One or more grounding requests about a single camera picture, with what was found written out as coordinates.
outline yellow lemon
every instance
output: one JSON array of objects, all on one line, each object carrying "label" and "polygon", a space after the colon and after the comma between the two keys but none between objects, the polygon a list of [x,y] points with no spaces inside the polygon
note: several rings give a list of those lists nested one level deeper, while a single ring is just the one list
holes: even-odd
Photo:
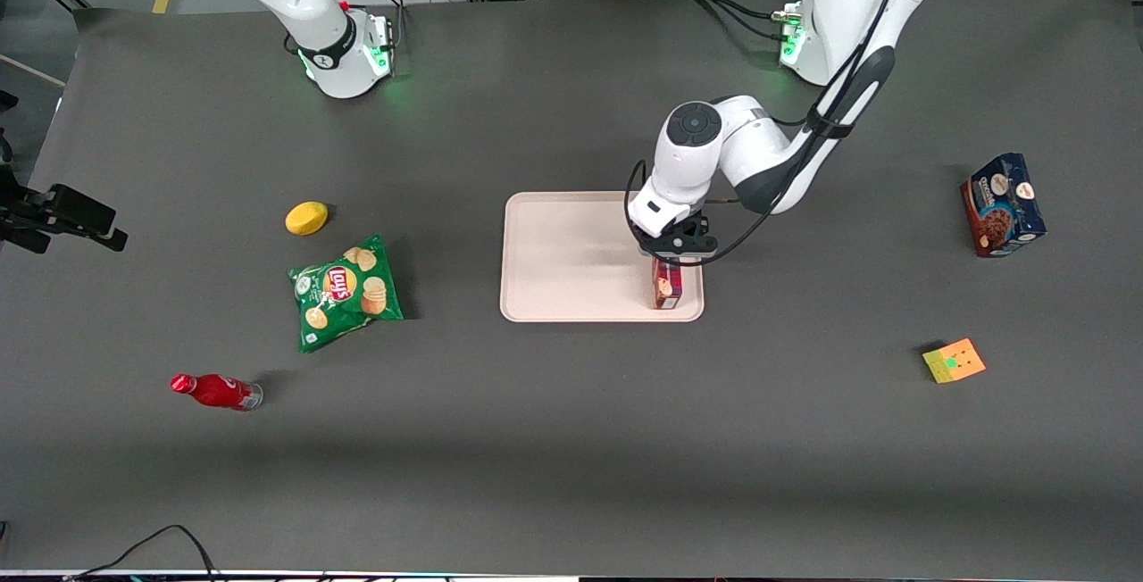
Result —
[{"label": "yellow lemon", "polygon": [[299,237],[310,236],[321,229],[329,218],[329,208],[326,204],[311,200],[303,202],[286,215],[286,229],[289,233]]}]

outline green chip bag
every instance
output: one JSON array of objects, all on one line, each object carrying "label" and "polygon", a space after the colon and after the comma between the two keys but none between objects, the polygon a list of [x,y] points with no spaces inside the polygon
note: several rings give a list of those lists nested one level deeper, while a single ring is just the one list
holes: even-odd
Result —
[{"label": "green chip bag", "polygon": [[289,279],[302,310],[297,345],[302,352],[313,352],[376,319],[405,318],[381,234],[368,237],[333,263],[295,268]]}]

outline coca-cola bottle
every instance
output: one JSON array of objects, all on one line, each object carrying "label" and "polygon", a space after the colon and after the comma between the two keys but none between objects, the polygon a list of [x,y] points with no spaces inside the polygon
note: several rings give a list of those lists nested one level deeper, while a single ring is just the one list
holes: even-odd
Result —
[{"label": "coca-cola bottle", "polygon": [[181,394],[190,394],[203,406],[253,410],[262,404],[262,386],[216,374],[191,376],[177,374],[170,380],[170,388]]}]

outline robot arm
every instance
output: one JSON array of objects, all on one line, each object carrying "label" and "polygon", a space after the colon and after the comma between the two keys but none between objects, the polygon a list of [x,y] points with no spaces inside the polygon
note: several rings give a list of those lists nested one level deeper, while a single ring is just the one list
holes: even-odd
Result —
[{"label": "robot arm", "polygon": [[297,41],[306,75],[331,97],[366,93],[390,73],[392,46],[385,18],[337,0],[258,0]]},{"label": "robot arm", "polygon": [[[781,62],[810,82],[828,85],[825,90],[792,139],[748,96],[676,109],[661,130],[650,180],[628,209],[644,232],[637,232],[642,247],[654,248],[648,244],[673,236],[677,223],[702,209],[714,169],[730,181],[751,212],[780,214],[793,207],[885,85],[897,37],[921,1],[802,0],[776,13],[788,35]],[[672,125],[692,125],[690,117],[700,113],[710,126],[710,134],[702,136],[709,141],[700,143],[689,134],[680,137],[679,127],[673,127],[677,137],[671,136]],[[658,249],[674,255],[710,253],[709,248]]]}]

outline gray tabletop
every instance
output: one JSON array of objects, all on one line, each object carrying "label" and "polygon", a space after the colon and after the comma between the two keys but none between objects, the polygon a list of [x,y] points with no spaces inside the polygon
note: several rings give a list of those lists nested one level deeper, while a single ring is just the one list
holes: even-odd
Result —
[{"label": "gray tabletop", "polygon": [[[224,568],[1143,577],[1127,0],[927,1],[805,201],[660,326],[505,321],[503,208],[620,189],[684,101],[804,113],[774,47],[694,2],[417,7],[397,78],[347,102],[269,14],[80,24],[33,185],[131,239],[0,253],[5,568],[179,521]],[[1050,234],[977,260],[957,185],[1007,151]],[[291,237],[302,200],[338,215]],[[298,354],[286,271],[375,232],[414,320]],[[917,348],[965,336],[989,369],[935,384]],[[198,406],[184,370],[267,404]],[[195,566],[175,537],[133,557]]]}]

